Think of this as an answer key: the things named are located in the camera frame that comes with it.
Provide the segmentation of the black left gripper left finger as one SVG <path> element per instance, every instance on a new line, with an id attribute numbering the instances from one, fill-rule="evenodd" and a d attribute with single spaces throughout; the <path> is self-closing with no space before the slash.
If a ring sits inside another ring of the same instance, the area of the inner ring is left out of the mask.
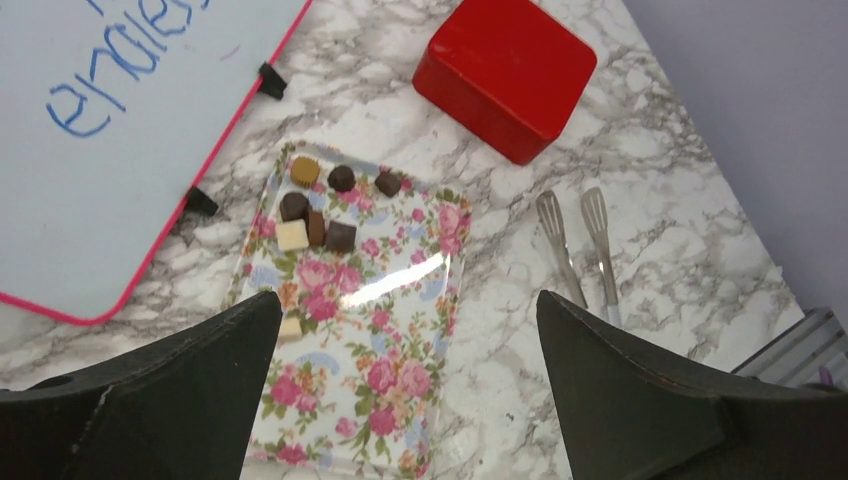
<path id="1" fill-rule="evenodd" d="M 282 310 L 256 294 L 101 363 L 1 393 L 5 479 L 236 479 Z"/>

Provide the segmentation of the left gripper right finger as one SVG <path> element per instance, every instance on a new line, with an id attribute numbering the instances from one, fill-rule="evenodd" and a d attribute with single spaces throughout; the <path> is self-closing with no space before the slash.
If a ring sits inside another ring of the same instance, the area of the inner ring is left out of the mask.
<path id="1" fill-rule="evenodd" d="M 536 319 L 576 479 L 843 479 L 847 394 L 720 371 L 544 290 Z"/>

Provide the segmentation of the red box lid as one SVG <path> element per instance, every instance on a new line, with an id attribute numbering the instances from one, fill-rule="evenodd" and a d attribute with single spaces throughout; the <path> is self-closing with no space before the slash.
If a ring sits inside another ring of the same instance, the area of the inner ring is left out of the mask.
<path id="1" fill-rule="evenodd" d="M 516 165 L 559 138 L 592 48 L 528 0 L 464 0 L 429 40 L 415 90 Z"/>

